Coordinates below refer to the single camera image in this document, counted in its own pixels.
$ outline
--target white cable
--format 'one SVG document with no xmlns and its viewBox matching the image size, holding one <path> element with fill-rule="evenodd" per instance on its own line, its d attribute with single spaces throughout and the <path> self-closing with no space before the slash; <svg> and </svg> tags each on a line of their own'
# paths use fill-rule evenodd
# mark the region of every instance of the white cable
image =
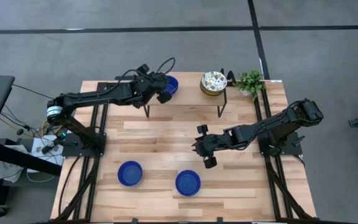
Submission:
<svg viewBox="0 0 358 224">
<path fill-rule="evenodd" d="M 51 152 L 49 152 L 49 154 L 51 154 L 51 156 L 48 157 L 48 158 L 45 159 L 45 160 L 47 161 L 49 158 L 53 157 L 53 158 L 55 159 L 56 165 L 57 165 L 58 162 L 57 162 L 57 159 L 56 159 L 56 155 L 53 155 Z M 45 183 L 45 182 L 48 182 L 48 181 L 52 180 L 53 178 L 55 178 L 55 176 L 52 175 L 52 177 L 49 178 L 49 179 L 47 179 L 47 180 L 32 180 L 32 179 L 29 177 L 29 173 L 28 173 L 28 172 L 26 172 L 26 175 L 27 175 L 27 179 L 28 179 L 29 181 L 31 181 L 31 182 L 34 182 L 34 183 Z"/>
</svg>

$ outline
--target wire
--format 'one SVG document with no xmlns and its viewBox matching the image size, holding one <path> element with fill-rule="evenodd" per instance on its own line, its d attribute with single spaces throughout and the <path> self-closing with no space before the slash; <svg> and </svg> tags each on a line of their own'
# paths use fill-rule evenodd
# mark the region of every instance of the wire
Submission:
<svg viewBox="0 0 358 224">
<path fill-rule="evenodd" d="M 68 204 L 68 206 L 64 209 L 61 215 L 59 215 L 56 220 L 67 220 L 67 218 L 70 216 L 71 212 L 74 210 L 74 207 L 77 205 L 79 200 L 81 200 L 82 195 L 84 194 L 85 190 L 89 186 L 89 184 L 94 181 L 96 178 L 96 173 L 98 170 L 98 163 L 94 162 L 91 168 L 91 171 L 89 172 L 87 178 L 85 179 L 84 184 L 78 189 L 77 193 L 71 200 L 71 202 Z"/>
<path fill-rule="evenodd" d="M 46 97 L 46 98 L 49 98 L 49 99 L 53 100 L 53 98 L 50 97 L 50 96 L 44 95 L 44 94 L 39 93 L 39 92 L 36 92 L 36 91 L 34 91 L 34 90 L 30 90 L 30 89 L 28 89 L 28 88 L 26 88 L 26 87 L 19 86 L 19 85 L 15 85 L 15 84 L 12 84 L 12 85 L 13 85 L 13 86 L 16 86 L 16 87 L 19 87 L 19 88 L 22 88 L 23 90 L 27 90 L 27 91 L 30 91 L 30 92 L 32 92 L 32 93 L 35 93 L 35 94 L 38 94 L 38 95 L 40 95 L 40 96 L 43 96 L 43 97 Z"/>
<path fill-rule="evenodd" d="M 5 107 L 7 108 L 7 110 L 10 112 L 10 114 L 5 113 L 5 115 L 10 116 L 11 118 L 13 118 L 14 120 L 16 120 L 17 122 L 20 122 L 20 123 L 22 123 L 22 124 L 25 124 L 25 122 L 19 120 L 19 118 L 17 118 L 17 117 L 13 114 L 13 112 L 11 111 L 11 109 L 10 109 L 7 105 L 4 105 L 4 106 L 5 106 Z"/>
<path fill-rule="evenodd" d="M 0 118 L 0 121 L 2 121 L 3 123 L 5 123 L 6 125 L 8 125 L 9 127 L 11 127 L 12 129 L 14 129 L 15 131 L 18 131 L 17 128 L 15 128 L 13 125 L 9 124 L 8 122 L 4 121 L 2 118 Z M 31 137 L 33 138 L 33 136 L 29 135 L 29 134 L 26 134 L 26 133 L 23 133 L 25 136 L 28 136 L 28 137 Z"/>
<path fill-rule="evenodd" d="M 160 72 L 160 69 L 166 64 L 168 63 L 169 61 L 173 60 L 172 62 L 172 66 L 166 71 L 166 72 L 162 72 L 164 75 L 166 75 L 168 72 L 171 72 L 171 70 L 173 69 L 173 67 L 175 66 L 175 62 L 177 61 L 174 57 L 164 61 L 163 64 L 160 65 L 160 67 L 157 69 L 157 73 Z"/>
<path fill-rule="evenodd" d="M 303 166 L 305 166 L 305 162 L 303 161 L 303 159 L 301 159 L 300 156 L 298 156 L 298 155 L 293 155 L 293 156 L 295 156 L 295 158 L 297 158 L 299 161 L 301 161 L 301 163 L 303 164 Z"/>
<path fill-rule="evenodd" d="M 59 131 L 61 131 L 63 129 L 63 126 L 59 126 L 59 127 L 54 127 L 51 129 L 47 129 L 46 134 L 48 134 L 50 131 L 53 133 L 53 135 L 57 136 L 59 134 Z"/>
<path fill-rule="evenodd" d="M 33 131 L 33 129 L 30 129 L 30 131 L 32 132 L 32 134 L 33 134 L 33 136 L 34 136 L 34 138 L 35 138 L 35 132 Z M 41 142 L 42 142 L 42 144 L 44 145 L 44 147 L 47 147 L 47 145 L 44 143 L 44 140 L 42 140 L 43 137 L 40 135 L 40 133 L 38 133 L 38 135 L 40 136 L 39 139 L 41 140 Z"/>
<path fill-rule="evenodd" d="M 95 94 L 90 94 L 90 95 L 86 95 L 86 96 L 79 96 L 78 94 L 76 93 L 67 93 L 65 94 L 65 96 L 68 96 L 70 98 L 87 98 L 87 97 L 94 97 L 94 96 L 103 96 L 103 95 L 106 95 L 108 93 L 110 93 L 111 91 L 113 91 L 115 88 L 118 87 L 118 85 L 120 84 L 120 82 L 122 81 L 122 79 L 124 79 L 124 77 L 129 73 L 129 72 L 136 72 L 138 73 L 139 75 L 144 75 L 146 77 L 145 74 L 143 74 L 142 72 L 136 70 L 136 69 L 129 69 L 128 71 L 124 72 L 123 75 L 121 75 L 121 79 L 118 80 L 118 82 L 116 83 L 116 85 L 114 85 L 111 89 L 107 90 L 107 91 L 104 91 L 102 93 L 95 93 Z"/>
<path fill-rule="evenodd" d="M 41 126 L 41 136 L 44 136 L 44 126 L 45 123 L 47 122 L 47 120 L 43 121 L 42 126 Z"/>
<path fill-rule="evenodd" d="M 58 164 L 57 159 L 56 159 L 56 156 L 58 156 L 58 155 L 53 155 L 51 152 L 49 152 L 49 154 L 51 154 L 51 156 L 48 157 L 48 158 L 46 158 L 46 159 L 44 159 L 44 160 L 46 161 L 46 160 L 50 159 L 51 157 L 53 157 L 53 158 L 55 159 L 56 164 Z M 45 182 L 48 182 L 48 181 L 52 180 L 53 178 L 55 178 L 55 176 L 52 175 L 52 177 L 49 178 L 49 179 L 47 179 L 47 180 L 33 180 L 33 179 L 31 179 L 31 178 L 29 177 L 29 173 L 28 173 L 28 172 L 26 172 L 26 174 L 27 174 L 27 179 L 28 179 L 29 181 L 31 181 L 31 182 L 34 182 L 34 183 L 45 183 Z"/>
<path fill-rule="evenodd" d="M 17 122 L 15 122 L 15 121 L 13 121 L 11 118 L 9 118 L 8 116 L 6 116 L 4 113 L 1 113 L 1 115 L 2 116 L 4 116 L 6 119 L 8 119 L 9 121 L 11 121 L 12 123 L 14 123 L 14 124 L 16 124 L 16 125 L 18 125 L 18 126 L 20 126 L 20 127 L 22 127 L 22 128 L 26 128 L 27 130 L 29 130 L 30 129 L 30 126 L 28 126 L 28 125 L 23 125 L 23 124 L 18 124 Z"/>
<path fill-rule="evenodd" d="M 5 179 L 5 178 L 9 178 L 9 177 L 13 177 L 13 176 L 15 176 L 16 174 L 18 174 L 18 173 L 20 173 L 20 172 L 22 172 L 23 171 L 23 169 L 21 169 L 20 171 L 17 171 L 15 174 L 13 174 L 13 175 L 10 175 L 10 176 L 7 176 L 7 177 L 3 177 L 3 178 L 0 178 L 0 180 L 2 180 L 2 179 Z"/>
<path fill-rule="evenodd" d="M 70 167 L 70 170 L 68 170 L 65 183 L 63 184 L 62 192 L 60 193 L 59 206 L 58 206 L 58 213 L 59 213 L 59 215 L 62 214 L 63 193 L 64 193 L 65 188 L 66 188 L 66 184 L 67 184 L 67 181 L 68 181 L 68 177 L 70 176 L 70 174 L 71 174 L 71 172 L 72 172 L 72 170 L 73 170 L 73 168 L 74 168 L 74 166 L 75 166 L 75 164 L 77 163 L 77 161 L 78 161 L 79 158 L 80 158 L 80 157 L 78 156 L 78 157 L 74 160 L 73 164 L 72 164 L 71 167 Z"/>
<path fill-rule="evenodd" d="M 173 60 L 173 63 L 172 63 L 172 66 L 165 72 L 165 73 L 161 73 L 161 75 L 157 76 L 157 77 L 154 77 L 154 78 L 159 78 L 161 77 L 162 75 L 165 75 L 167 74 L 168 72 L 170 72 L 173 68 L 173 66 L 175 66 L 175 62 L 176 62 L 176 59 L 174 57 L 172 58 L 169 58 L 168 60 L 164 61 L 163 64 L 161 64 L 161 66 L 158 68 L 157 70 L 157 73 L 160 72 L 160 69 L 166 64 L 168 63 L 169 61 Z M 97 92 L 95 94 L 90 94 L 90 95 L 84 95 L 84 96 L 80 96 L 76 93 L 67 93 L 65 94 L 65 96 L 68 96 L 70 98 L 87 98 L 87 97 L 94 97 L 94 96 L 103 96 L 103 95 L 106 95 L 108 93 L 110 93 L 111 91 L 113 91 L 115 88 L 117 88 L 120 84 L 120 82 L 124 79 L 124 77 L 129 73 L 129 72 L 136 72 L 138 75 L 144 77 L 144 78 L 147 78 L 147 79 L 150 79 L 149 76 L 147 76 L 147 74 L 144 74 L 142 73 L 141 71 L 137 70 L 137 69 L 129 69 L 128 71 L 124 72 L 124 74 L 121 75 L 121 79 L 118 80 L 118 82 L 116 83 L 116 85 L 114 85 L 111 89 L 107 90 L 107 91 L 104 91 L 104 92 Z"/>
</svg>

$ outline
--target black cable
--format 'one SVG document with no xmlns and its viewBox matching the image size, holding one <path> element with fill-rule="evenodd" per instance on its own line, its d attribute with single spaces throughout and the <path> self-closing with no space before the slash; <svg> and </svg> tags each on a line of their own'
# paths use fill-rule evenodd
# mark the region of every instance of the black cable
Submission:
<svg viewBox="0 0 358 224">
<path fill-rule="evenodd" d="M 23 125 L 23 124 L 18 124 L 16 121 L 13 121 L 10 117 L 6 116 L 6 114 L 4 113 L 1 113 L 2 116 L 4 116 L 6 119 L 8 119 L 10 122 L 22 127 L 22 128 L 25 128 L 26 130 L 30 131 L 30 129 L 33 129 L 31 128 L 30 126 L 28 126 L 27 124 Z"/>
<path fill-rule="evenodd" d="M 305 162 L 303 161 L 303 159 L 301 159 L 298 155 L 293 155 L 293 156 L 295 156 L 295 158 L 297 158 L 299 161 L 301 161 L 303 166 L 305 166 Z"/>
<path fill-rule="evenodd" d="M 23 169 L 21 169 L 20 171 L 17 171 L 15 174 L 13 174 L 13 175 L 10 175 L 10 176 L 7 176 L 7 177 L 3 177 L 3 178 L 0 178 L 0 180 L 2 180 L 2 179 L 5 179 L 5 178 L 8 178 L 8 177 L 13 177 L 13 176 L 15 176 L 16 174 L 18 174 L 18 173 L 20 173 L 20 172 L 22 172 L 23 171 Z"/>
<path fill-rule="evenodd" d="M 88 188 L 89 184 L 96 178 L 96 171 L 97 171 L 96 163 L 93 164 L 91 171 L 89 172 L 84 184 L 78 189 L 77 193 L 68 204 L 68 206 L 64 209 L 61 215 L 59 215 L 56 220 L 67 220 L 70 216 L 72 211 L 74 210 L 77 203 L 81 200 L 85 190 Z"/>
<path fill-rule="evenodd" d="M 171 72 L 171 70 L 173 69 L 173 67 L 175 66 L 175 62 L 177 61 L 174 57 L 164 61 L 163 64 L 160 65 L 160 67 L 157 69 L 157 73 L 160 72 L 160 69 L 166 64 L 168 63 L 169 61 L 173 60 L 172 62 L 172 66 L 166 71 L 166 72 L 162 72 L 164 75 L 166 75 L 168 72 Z"/>
<path fill-rule="evenodd" d="M 35 129 L 34 129 L 34 128 L 32 128 L 32 129 L 30 129 L 30 131 L 32 132 L 32 135 L 35 137 Z M 42 139 L 43 139 L 43 137 L 41 136 L 41 134 L 40 134 L 40 133 L 38 133 L 38 136 L 40 136 L 40 137 L 39 137 L 39 139 L 41 139 L 42 144 L 44 145 L 44 147 L 47 147 L 47 145 L 44 143 L 44 140 L 42 140 Z"/>
<path fill-rule="evenodd" d="M 32 92 L 32 93 L 35 93 L 35 94 L 38 94 L 38 95 L 40 95 L 40 96 L 43 96 L 43 97 L 46 97 L 46 98 L 49 98 L 49 99 L 53 100 L 53 98 L 50 97 L 50 96 L 44 95 L 44 94 L 39 93 L 39 92 L 36 92 L 36 91 L 34 91 L 34 90 L 30 90 L 30 89 L 28 89 L 28 88 L 26 88 L 26 87 L 19 86 L 19 85 L 15 85 L 15 84 L 12 84 L 12 86 L 16 86 L 16 87 L 22 88 L 23 90 L 27 90 L 27 91 L 30 91 L 30 92 Z"/>
<path fill-rule="evenodd" d="M 10 115 L 5 113 L 5 115 L 9 115 L 11 118 L 15 119 L 17 122 L 20 122 L 22 124 L 25 124 L 25 122 L 21 121 L 19 118 L 17 118 L 13 112 L 11 111 L 11 109 L 7 106 L 7 105 L 4 105 L 6 107 L 6 109 L 9 111 Z"/>
<path fill-rule="evenodd" d="M 167 74 L 168 72 L 170 72 L 173 68 L 173 66 L 175 66 L 175 62 L 176 62 L 176 59 L 174 57 L 172 58 L 169 58 L 168 60 L 164 61 L 163 64 L 161 64 L 161 66 L 158 68 L 157 70 L 157 73 L 160 72 L 160 69 L 166 64 L 168 63 L 169 61 L 173 60 L 173 63 L 172 63 L 172 66 L 165 72 L 165 73 L 161 73 L 159 76 L 157 77 L 154 77 L 154 78 L 159 78 L 160 76 L 162 75 L 165 75 Z M 103 96 L 105 94 L 108 94 L 110 93 L 111 91 L 113 91 L 115 88 L 118 87 L 118 85 L 120 84 L 120 82 L 124 79 L 124 77 L 129 73 L 129 72 L 136 72 L 136 74 L 140 75 L 140 76 L 143 76 L 147 79 L 150 79 L 149 76 L 147 76 L 147 74 L 144 74 L 142 73 L 141 71 L 137 70 L 137 69 L 129 69 L 128 71 L 124 72 L 124 74 L 121 75 L 121 79 L 118 80 L 117 84 L 114 85 L 111 89 L 107 90 L 107 91 L 104 91 L 104 92 L 101 92 L 101 93 L 95 93 L 95 94 L 91 94 L 91 95 L 86 95 L 86 96 L 78 96 L 77 93 L 67 93 L 67 94 L 64 94 L 65 96 L 68 96 L 70 98 L 87 98 L 87 97 L 94 97 L 94 96 Z"/>
<path fill-rule="evenodd" d="M 62 214 L 63 193 L 64 193 L 65 188 L 66 188 L 66 184 L 67 184 L 67 181 L 68 181 L 68 177 L 70 176 L 70 174 L 71 174 L 71 172 L 72 172 L 72 170 L 73 170 L 73 168 L 74 168 L 74 166 L 75 166 L 75 164 L 77 163 L 77 161 L 78 161 L 79 158 L 80 158 L 80 157 L 78 156 L 78 157 L 74 160 L 73 164 L 72 164 L 71 167 L 70 167 L 70 170 L 68 170 L 65 183 L 63 184 L 62 192 L 60 193 L 60 200 L 59 200 L 59 207 L 58 207 L 58 214 L 59 214 L 59 215 Z"/>
<path fill-rule="evenodd" d="M 138 73 L 139 75 L 144 75 L 146 76 L 145 74 L 143 74 L 142 72 L 136 70 L 136 69 L 129 69 L 128 71 L 124 72 L 123 75 L 121 75 L 121 79 L 118 80 L 117 84 L 114 85 L 111 89 L 107 90 L 107 91 L 104 91 L 102 93 L 95 93 L 95 94 L 92 94 L 92 95 L 86 95 L 86 96 L 78 96 L 78 94 L 76 93 L 67 93 L 67 94 L 64 94 L 65 96 L 68 96 L 70 98 L 87 98 L 87 97 L 94 97 L 94 96 L 103 96 L 103 95 L 106 95 L 108 93 L 110 93 L 111 91 L 113 91 L 115 88 L 118 87 L 118 85 L 120 84 L 120 82 L 122 81 L 122 79 L 124 79 L 124 77 L 129 73 L 129 72 L 136 72 Z"/>
</svg>

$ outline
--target black clamp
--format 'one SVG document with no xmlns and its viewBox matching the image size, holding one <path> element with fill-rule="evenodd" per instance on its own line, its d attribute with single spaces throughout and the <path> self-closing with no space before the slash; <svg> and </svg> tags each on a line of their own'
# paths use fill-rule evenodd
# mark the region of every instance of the black clamp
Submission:
<svg viewBox="0 0 358 224">
<path fill-rule="evenodd" d="M 224 75 L 224 69 L 221 68 L 221 73 Z M 236 84 L 236 78 L 232 70 L 229 71 L 226 77 L 227 86 L 234 86 Z"/>
</svg>

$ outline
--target stack of plates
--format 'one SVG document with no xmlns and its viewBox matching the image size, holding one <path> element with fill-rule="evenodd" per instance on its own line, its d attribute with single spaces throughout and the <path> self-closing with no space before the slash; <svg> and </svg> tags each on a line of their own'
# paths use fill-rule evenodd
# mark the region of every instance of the stack of plates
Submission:
<svg viewBox="0 0 358 224">
<path fill-rule="evenodd" d="M 226 86 L 227 79 L 220 72 L 207 72 L 201 77 L 200 88 L 207 96 L 219 96 Z"/>
</svg>

